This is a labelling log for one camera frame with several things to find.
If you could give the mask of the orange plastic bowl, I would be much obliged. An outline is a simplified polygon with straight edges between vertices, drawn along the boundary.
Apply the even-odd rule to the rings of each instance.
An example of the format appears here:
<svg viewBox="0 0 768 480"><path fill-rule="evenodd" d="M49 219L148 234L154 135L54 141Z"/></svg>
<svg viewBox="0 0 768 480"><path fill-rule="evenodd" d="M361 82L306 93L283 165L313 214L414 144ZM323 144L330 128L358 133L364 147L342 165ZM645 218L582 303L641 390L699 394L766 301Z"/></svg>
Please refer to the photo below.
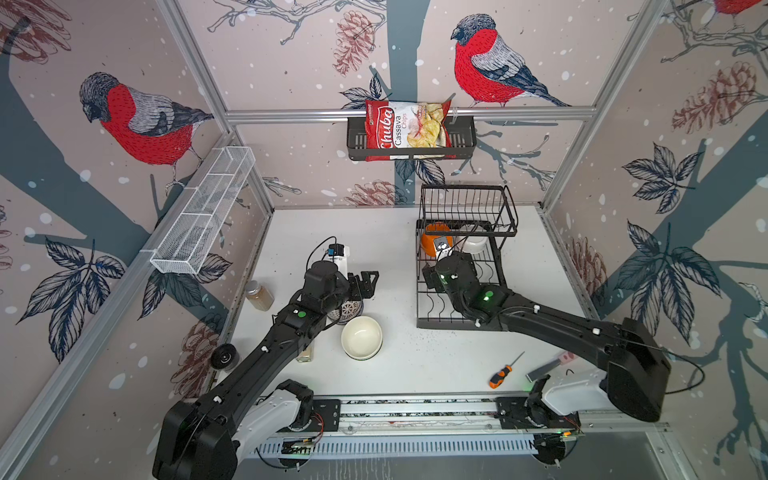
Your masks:
<svg viewBox="0 0 768 480"><path fill-rule="evenodd" d="M420 237L420 244L424 253L433 259L450 250L454 244L454 237L448 235L451 228L442 222L430 223L424 228Z"/></svg>

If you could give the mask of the cream ceramic bowl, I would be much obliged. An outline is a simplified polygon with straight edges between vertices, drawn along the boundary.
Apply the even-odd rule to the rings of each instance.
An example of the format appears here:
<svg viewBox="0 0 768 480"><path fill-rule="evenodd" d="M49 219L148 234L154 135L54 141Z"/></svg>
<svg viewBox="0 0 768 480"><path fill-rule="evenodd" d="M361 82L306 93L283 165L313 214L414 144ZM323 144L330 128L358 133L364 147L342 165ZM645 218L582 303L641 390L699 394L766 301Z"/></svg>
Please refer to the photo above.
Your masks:
<svg viewBox="0 0 768 480"><path fill-rule="evenodd" d="M366 361L378 354L383 346L380 324L369 316L350 320L341 333L341 345L345 354L357 361Z"/></svg>

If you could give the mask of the white plastic bowl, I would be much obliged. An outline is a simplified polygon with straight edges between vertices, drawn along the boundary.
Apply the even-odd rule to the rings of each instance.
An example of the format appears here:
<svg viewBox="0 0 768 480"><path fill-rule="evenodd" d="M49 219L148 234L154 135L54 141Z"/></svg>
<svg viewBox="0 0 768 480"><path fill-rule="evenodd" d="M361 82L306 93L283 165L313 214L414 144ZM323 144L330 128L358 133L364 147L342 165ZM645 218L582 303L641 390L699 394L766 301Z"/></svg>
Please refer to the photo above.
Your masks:
<svg viewBox="0 0 768 480"><path fill-rule="evenodd" d="M479 255L483 253L488 245L488 238L484 236L469 236L462 245L461 251L471 255Z"/></svg>

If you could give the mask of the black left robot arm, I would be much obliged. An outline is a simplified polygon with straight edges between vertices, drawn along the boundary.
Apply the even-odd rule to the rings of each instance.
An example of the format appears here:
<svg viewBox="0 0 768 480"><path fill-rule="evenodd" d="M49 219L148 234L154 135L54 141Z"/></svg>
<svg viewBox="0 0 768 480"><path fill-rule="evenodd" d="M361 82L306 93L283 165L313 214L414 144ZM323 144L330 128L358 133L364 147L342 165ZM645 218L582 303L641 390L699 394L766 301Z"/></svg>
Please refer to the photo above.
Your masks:
<svg viewBox="0 0 768 480"><path fill-rule="evenodd" d="M343 274L328 260L304 273L304 283L276 315L263 340L215 388L165 415L152 467L157 479L231 479L243 450L311 414L312 391L287 380L268 397L276 376L325 329L343 303L370 299L379 274Z"/></svg>

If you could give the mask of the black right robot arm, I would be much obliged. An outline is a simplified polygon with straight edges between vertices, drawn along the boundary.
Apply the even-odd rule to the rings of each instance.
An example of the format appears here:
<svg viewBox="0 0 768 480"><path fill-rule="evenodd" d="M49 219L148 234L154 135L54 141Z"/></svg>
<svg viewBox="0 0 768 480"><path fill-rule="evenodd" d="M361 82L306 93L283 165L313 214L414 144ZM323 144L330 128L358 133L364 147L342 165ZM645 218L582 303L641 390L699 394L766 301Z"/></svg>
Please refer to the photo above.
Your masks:
<svg viewBox="0 0 768 480"><path fill-rule="evenodd" d="M660 419L671 364L643 324L590 320L482 283L466 253L426 265L422 275L427 288L446 294L475 327L526 335L573 353L606 373L600 388L619 411L645 422Z"/></svg>

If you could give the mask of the patterned ceramic bowl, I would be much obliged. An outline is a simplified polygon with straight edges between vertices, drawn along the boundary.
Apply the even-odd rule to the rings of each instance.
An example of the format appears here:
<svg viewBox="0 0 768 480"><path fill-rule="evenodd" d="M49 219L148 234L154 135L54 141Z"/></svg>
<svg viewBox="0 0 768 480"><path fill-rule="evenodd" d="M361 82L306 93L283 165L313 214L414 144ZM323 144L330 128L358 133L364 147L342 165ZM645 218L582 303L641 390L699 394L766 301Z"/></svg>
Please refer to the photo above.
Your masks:
<svg viewBox="0 0 768 480"><path fill-rule="evenodd" d="M346 301L338 309L330 312L328 319L338 325L345 325L350 320L360 316L363 310L364 302L362 300Z"/></svg>

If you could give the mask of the small beige bottle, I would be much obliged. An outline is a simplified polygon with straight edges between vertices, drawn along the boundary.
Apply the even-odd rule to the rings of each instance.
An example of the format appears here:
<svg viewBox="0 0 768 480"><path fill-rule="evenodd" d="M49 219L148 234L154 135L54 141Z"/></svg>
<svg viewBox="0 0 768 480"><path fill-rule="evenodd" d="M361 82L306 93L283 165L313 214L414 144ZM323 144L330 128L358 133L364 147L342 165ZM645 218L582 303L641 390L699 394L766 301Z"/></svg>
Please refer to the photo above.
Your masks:
<svg viewBox="0 0 768 480"><path fill-rule="evenodd" d="M314 358L314 344L310 343L296 358L298 363L310 363Z"/></svg>

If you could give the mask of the glass jar with amber contents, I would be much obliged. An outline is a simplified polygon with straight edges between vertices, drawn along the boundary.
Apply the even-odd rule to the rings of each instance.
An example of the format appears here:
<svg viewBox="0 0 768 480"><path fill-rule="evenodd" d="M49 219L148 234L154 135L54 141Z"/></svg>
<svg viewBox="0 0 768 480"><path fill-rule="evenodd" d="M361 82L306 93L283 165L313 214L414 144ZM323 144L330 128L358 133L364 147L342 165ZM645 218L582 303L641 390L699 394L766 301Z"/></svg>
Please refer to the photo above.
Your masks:
<svg viewBox="0 0 768 480"><path fill-rule="evenodd" d="M250 280L244 287L245 297L259 311L269 311L274 303L270 291L258 280Z"/></svg>

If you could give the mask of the black round lid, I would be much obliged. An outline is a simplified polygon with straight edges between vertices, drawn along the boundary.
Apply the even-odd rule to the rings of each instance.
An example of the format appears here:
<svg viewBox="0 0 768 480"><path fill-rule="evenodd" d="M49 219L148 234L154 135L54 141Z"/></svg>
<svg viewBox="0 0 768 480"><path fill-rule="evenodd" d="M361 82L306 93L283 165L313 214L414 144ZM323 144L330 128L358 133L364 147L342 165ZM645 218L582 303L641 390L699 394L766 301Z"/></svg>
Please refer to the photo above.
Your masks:
<svg viewBox="0 0 768 480"><path fill-rule="evenodd" d="M229 372L238 365L239 361L239 352L231 343L219 345L210 357L210 365L216 371Z"/></svg>

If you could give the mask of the red cassava chips bag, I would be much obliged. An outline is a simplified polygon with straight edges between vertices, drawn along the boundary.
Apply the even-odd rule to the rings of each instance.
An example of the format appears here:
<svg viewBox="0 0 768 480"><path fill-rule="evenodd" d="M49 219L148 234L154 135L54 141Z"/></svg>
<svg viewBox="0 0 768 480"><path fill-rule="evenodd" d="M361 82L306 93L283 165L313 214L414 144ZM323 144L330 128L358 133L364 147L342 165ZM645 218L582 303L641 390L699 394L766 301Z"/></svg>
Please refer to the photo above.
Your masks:
<svg viewBox="0 0 768 480"><path fill-rule="evenodd" d="M366 148L369 150L451 147L445 119L451 101L443 103L366 101Z"/></svg>

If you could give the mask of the orange handled screwdriver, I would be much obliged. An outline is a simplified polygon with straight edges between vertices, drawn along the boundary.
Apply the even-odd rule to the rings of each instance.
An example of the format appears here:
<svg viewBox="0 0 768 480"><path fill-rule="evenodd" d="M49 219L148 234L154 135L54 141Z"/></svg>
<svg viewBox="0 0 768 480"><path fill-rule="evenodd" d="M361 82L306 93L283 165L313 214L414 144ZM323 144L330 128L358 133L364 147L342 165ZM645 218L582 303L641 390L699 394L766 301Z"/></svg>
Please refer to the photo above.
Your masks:
<svg viewBox="0 0 768 480"><path fill-rule="evenodd" d="M495 372L489 379L489 387L491 389L497 389L500 387L504 383L505 379L512 373L513 367L524 354L525 351L521 352L512 362L504 365L500 370Z"/></svg>

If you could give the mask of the black wall basket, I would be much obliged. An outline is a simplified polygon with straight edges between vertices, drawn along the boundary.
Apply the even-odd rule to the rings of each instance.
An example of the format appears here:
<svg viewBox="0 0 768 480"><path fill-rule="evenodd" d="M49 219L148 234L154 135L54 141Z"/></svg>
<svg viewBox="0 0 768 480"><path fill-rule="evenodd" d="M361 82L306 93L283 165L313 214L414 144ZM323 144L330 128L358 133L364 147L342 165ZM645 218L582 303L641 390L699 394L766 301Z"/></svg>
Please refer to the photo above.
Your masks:
<svg viewBox="0 0 768 480"><path fill-rule="evenodd" d="M348 118L347 150L352 161L464 160L470 159L477 146L474 119L459 116L445 125L446 147L374 149L368 147L365 119Z"/></svg>

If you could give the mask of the aluminium frame corner post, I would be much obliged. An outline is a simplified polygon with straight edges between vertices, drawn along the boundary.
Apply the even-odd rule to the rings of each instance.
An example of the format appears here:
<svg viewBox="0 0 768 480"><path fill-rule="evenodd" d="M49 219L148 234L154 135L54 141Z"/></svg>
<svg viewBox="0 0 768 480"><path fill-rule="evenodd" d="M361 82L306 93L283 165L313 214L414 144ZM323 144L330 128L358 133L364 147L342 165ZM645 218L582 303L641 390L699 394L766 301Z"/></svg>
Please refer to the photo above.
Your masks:
<svg viewBox="0 0 768 480"><path fill-rule="evenodd" d="M227 145L245 146L245 142L242 140L236 127L227 119L228 110L224 98L186 21L181 3L176 0L157 0L157 4L190 70L190 74L195 79L201 95L213 114L216 125L221 132L221 138L217 142L217 146L223 145L224 141L227 141Z"/></svg>

